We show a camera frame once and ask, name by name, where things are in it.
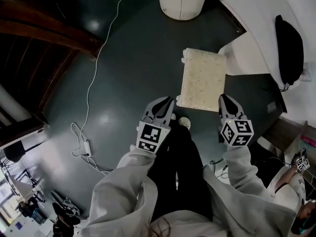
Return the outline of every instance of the power plug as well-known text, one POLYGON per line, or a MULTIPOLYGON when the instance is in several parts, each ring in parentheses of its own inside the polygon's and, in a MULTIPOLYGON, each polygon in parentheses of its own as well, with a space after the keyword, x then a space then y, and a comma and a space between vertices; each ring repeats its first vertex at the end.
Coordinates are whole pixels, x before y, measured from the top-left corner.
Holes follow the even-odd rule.
POLYGON ((84 149, 85 149, 86 157, 91 157, 91 149, 90 149, 89 141, 86 140, 86 141, 83 142, 83 144, 84 144, 84 149))

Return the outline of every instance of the shoe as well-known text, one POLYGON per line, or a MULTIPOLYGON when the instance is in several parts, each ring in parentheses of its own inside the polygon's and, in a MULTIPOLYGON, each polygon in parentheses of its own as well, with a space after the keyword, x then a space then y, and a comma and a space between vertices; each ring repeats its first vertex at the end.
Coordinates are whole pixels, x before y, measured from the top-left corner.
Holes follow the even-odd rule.
POLYGON ((178 123, 179 125, 185 126, 188 130, 191 128, 191 121, 187 117, 181 117, 178 123))

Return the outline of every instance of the white jacket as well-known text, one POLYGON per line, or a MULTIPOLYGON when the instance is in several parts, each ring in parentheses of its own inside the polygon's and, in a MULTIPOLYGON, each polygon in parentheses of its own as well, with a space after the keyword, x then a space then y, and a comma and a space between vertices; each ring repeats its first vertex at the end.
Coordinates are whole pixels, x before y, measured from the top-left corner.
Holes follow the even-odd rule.
MULTIPOLYGON (((158 197, 156 185, 147 177, 155 157, 135 149, 96 185, 89 223, 82 229, 82 237, 146 236, 143 230, 151 220, 158 197)), ((250 164, 249 149, 228 151, 223 158, 229 166, 231 186, 220 182, 209 166, 203 171, 211 192, 213 221, 234 237, 288 236, 296 212, 272 203, 256 176, 257 167, 250 164)))

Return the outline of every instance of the black bag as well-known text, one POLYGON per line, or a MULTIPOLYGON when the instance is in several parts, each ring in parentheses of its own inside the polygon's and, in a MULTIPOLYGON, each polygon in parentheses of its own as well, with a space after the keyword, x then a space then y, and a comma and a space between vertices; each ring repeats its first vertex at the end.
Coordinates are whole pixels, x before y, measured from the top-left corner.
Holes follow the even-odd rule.
POLYGON ((293 85, 303 72, 302 38, 291 24, 282 19, 281 15, 276 17, 276 38, 281 79, 284 86, 293 85))

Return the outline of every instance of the person's arm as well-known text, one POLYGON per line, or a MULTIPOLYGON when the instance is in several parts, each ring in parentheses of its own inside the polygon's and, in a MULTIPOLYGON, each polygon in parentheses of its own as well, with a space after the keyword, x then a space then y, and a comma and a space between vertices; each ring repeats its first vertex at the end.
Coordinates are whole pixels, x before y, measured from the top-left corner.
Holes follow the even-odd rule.
POLYGON ((293 175, 296 173, 297 168, 291 166, 278 180, 275 186, 275 192, 283 185, 289 184, 290 180, 292 179, 293 175))
POLYGON ((223 154, 228 165, 228 177, 231 185, 244 194, 251 194, 265 200, 271 200, 271 196, 261 179, 256 176, 258 168, 250 163, 250 151, 248 147, 228 148, 223 154))
POLYGON ((119 219, 133 212, 142 182, 156 155, 135 149, 94 188, 89 225, 119 219))

